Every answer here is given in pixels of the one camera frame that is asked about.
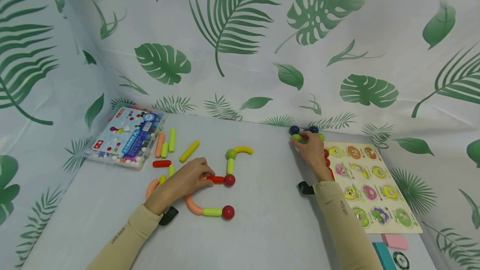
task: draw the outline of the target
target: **person's left hand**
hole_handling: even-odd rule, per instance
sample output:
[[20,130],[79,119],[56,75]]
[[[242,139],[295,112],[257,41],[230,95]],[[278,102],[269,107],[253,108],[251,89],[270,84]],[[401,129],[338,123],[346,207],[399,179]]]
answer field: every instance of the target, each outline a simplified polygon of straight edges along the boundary
[[205,157],[193,159],[159,185],[144,205],[152,213],[160,215],[173,201],[214,185],[213,181],[204,178],[207,175],[215,176],[215,172],[208,166]]

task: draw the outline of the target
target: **hand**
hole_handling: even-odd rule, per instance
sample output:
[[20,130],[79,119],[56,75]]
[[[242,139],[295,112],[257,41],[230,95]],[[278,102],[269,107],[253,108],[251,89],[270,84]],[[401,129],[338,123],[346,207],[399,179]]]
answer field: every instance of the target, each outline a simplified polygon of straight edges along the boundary
[[322,138],[320,138],[318,134],[313,134],[310,131],[300,131],[299,134],[307,143],[302,144],[294,138],[290,139],[291,143],[300,151],[301,157],[303,157],[310,166],[319,182],[326,180],[332,181],[330,170],[325,164]]
[[204,179],[207,175],[215,176],[215,172],[208,166],[205,157],[191,160],[152,192],[145,207],[160,215],[173,201],[214,185],[213,181]]

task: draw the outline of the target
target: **wooden peg puzzle board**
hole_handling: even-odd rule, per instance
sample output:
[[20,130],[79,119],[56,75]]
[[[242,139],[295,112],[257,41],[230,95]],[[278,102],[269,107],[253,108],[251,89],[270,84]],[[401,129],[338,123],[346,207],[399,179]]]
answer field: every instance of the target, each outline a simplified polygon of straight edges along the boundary
[[373,144],[325,142],[330,168],[366,233],[422,233]]

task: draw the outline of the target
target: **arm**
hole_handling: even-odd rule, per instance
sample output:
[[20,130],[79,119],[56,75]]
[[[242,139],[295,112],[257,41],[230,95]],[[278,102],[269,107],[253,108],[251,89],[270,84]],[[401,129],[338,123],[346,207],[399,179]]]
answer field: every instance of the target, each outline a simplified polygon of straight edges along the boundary
[[373,249],[372,242],[360,225],[359,220],[345,201],[340,185],[333,181],[323,155],[323,141],[309,131],[300,132],[306,144],[292,139],[309,164],[318,184],[315,196],[325,216],[338,257],[344,270],[382,270],[382,265]]
[[181,167],[130,215],[127,223],[98,253],[87,270],[129,270],[143,243],[157,228],[163,210],[178,198],[214,184],[209,179],[200,179],[205,175],[215,176],[205,157],[193,159]]

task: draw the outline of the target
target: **green magnetic ball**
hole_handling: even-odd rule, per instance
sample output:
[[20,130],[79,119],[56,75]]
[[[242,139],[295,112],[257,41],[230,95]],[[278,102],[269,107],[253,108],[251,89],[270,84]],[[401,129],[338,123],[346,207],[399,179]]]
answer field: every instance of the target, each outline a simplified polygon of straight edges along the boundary
[[300,141],[300,140],[301,140],[301,135],[299,135],[299,134],[294,134],[294,135],[292,135],[292,138],[294,138],[294,139],[297,140],[297,141]]
[[227,150],[225,157],[228,159],[235,159],[237,157],[237,152],[234,149]]

